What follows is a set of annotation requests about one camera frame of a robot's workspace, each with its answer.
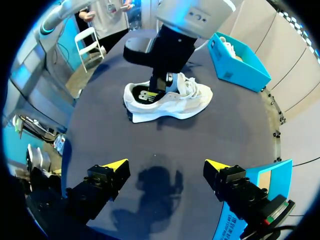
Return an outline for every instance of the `blue box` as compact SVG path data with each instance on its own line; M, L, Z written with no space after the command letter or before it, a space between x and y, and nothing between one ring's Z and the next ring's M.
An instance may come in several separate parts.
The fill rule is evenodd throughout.
M217 168L222 169L224 167L230 167L218 162L214 163ZM261 174L271 171L267 198L272 201L278 195L288 198L291 186L292 168L293 162L292 159L289 159L286 161L246 169L245 176L250 178L251 183L259 186ZM239 236L243 233L246 226L247 223L244 220L239 220L230 210L229 205L226 202L223 202L219 223L212 240L221 240L226 238L229 240L239 240Z
M235 54L243 61L233 58L220 40L225 37L234 47ZM208 43L209 52L219 79L260 92L271 80L259 58L246 44L220 32Z

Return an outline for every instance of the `dark gray table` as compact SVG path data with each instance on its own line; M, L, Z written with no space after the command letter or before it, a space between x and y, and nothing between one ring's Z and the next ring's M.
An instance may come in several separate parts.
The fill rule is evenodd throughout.
M213 98L185 120L162 117L134 124L123 106L126 84L149 80L152 69L126 62L129 32L84 89L67 131L62 188L79 184L91 166L129 159L131 177L115 202L87 225L119 239L211 240L222 203L203 177L205 159L243 168L273 161L272 135L259 94L218 80L206 47L183 72L210 86Z

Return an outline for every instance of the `white folding chair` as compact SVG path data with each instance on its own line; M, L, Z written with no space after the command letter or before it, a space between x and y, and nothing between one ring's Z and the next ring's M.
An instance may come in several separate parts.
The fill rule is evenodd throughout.
M90 36L91 34L94 35L94 42L92 44L90 44L89 46L85 47L85 48L82 48L82 49L79 49L79 46L78 46L78 42L81 41L82 39ZM83 65L83 68L85 70L85 72L87 73L87 69L86 69L86 65L84 63L84 60L82 58L82 56L84 54L86 54L87 52L91 51L92 49L95 49L95 48L98 48L99 51L100 51L100 55L98 56L99 58L101 57L102 59L104 59L104 55L101 51L101 48L100 48L100 44L98 42L98 38L97 38L97 34L96 34L96 31L93 27L89 27L87 28L86 30L78 33L75 37L74 37L74 41L75 41L75 45L76 45L76 49L78 50L78 53L79 53L79 56L80 56L80 59L81 59L81 62L82 62L82 65Z

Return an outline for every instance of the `white shirt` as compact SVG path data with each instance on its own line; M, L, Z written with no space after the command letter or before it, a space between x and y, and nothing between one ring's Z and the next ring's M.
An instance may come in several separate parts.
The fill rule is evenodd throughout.
M109 4L115 6L116 12L108 11ZM95 11L95 17L91 23L98 39L103 39L129 28L128 16L120 9L122 5L121 0L98 0L88 7L89 12Z

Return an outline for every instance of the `yellow triangle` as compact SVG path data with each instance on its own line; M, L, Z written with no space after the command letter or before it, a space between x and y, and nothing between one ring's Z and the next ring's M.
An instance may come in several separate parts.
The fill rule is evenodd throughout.
M222 164L217 161L212 161L210 159L206 159L206 161L208 161L218 172L220 171L220 169L224 169L226 167L230 168L230 166Z
M128 161L128 159L122 159L122 160L119 160L119 161L115 161L115 162L112 162L112 163L109 163L109 164L106 164L106 165L103 165L101 167L109 167L111 169L113 169L113 171L117 170L117 168L119 168L125 161Z

